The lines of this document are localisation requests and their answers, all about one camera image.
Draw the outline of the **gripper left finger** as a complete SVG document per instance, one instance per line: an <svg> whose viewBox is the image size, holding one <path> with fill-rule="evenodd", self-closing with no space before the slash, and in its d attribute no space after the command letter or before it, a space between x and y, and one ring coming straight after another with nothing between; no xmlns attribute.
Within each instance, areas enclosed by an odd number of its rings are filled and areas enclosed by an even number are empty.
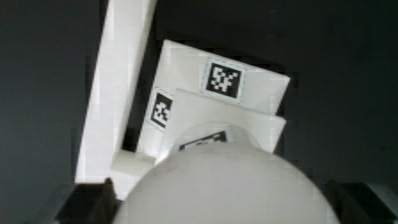
<svg viewBox="0 0 398 224"><path fill-rule="evenodd" d="M56 216L57 224L113 224L118 206L113 179L79 184Z"/></svg>

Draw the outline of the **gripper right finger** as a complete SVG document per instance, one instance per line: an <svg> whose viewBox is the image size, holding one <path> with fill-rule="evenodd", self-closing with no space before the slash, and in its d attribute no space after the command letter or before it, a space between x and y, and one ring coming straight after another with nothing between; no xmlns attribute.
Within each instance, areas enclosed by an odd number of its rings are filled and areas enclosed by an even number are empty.
<svg viewBox="0 0 398 224"><path fill-rule="evenodd" d="M398 193L386 185L331 181L324 193L342 224L398 224Z"/></svg>

